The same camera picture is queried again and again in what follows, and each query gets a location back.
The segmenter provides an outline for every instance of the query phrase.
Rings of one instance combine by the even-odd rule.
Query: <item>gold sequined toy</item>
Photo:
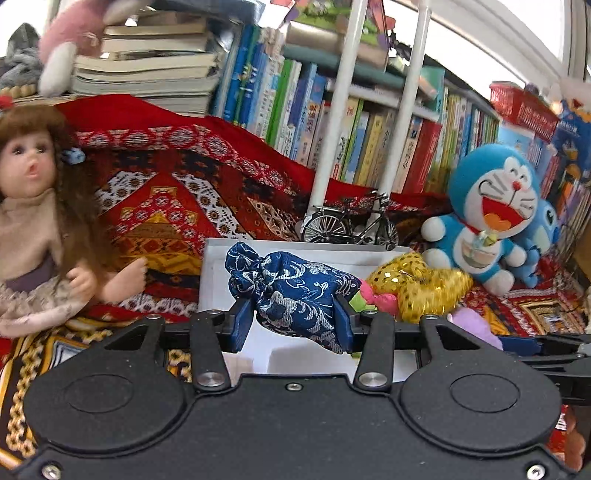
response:
[[[472,286],[472,277],[463,270],[431,269],[416,252],[394,258],[366,281],[375,294],[395,294],[401,319],[411,323],[426,313],[452,311]]]

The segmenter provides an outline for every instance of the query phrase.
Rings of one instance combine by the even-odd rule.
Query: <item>yellow book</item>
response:
[[[366,135],[366,144],[363,146],[361,161],[353,178],[355,185],[365,185],[368,180],[383,126],[384,116],[380,113],[373,114],[368,128],[369,135]]]

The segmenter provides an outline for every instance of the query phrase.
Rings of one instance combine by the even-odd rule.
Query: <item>doll hair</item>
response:
[[[52,106],[25,105],[3,112],[0,116],[0,152],[16,137],[48,132],[53,140],[56,162],[57,216],[64,256],[61,275],[85,260],[99,281],[105,278],[111,263],[111,243],[99,224],[98,204],[91,162],[77,165],[62,161],[62,152],[74,146],[74,137],[62,113]]]

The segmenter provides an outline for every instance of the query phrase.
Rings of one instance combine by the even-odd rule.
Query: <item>doll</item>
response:
[[[91,300],[145,288],[145,259],[107,272],[92,175],[65,117],[50,106],[0,116],[0,336],[55,327]]]

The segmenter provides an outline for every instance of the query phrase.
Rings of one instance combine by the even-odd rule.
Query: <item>white box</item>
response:
[[[239,240],[208,238],[203,253],[199,287],[199,311],[229,309],[234,298],[228,289],[230,274],[225,261],[228,250]],[[273,242],[247,240],[261,257],[272,252],[289,252],[305,260],[320,262],[346,271],[358,278],[366,278],[377,267],[394,257],[410,251],[406,247],[384,251],[368,245],[307,244],[302,242]],[[242,352],[238,356],[252,359],[255,373],[310,375],[348,374],[352,379],[356,363],[350,355],[337,355],[304,338],[279,335],[253,322]],[[397,351],[394,380],[405,380],[414,370],[414,352]]]

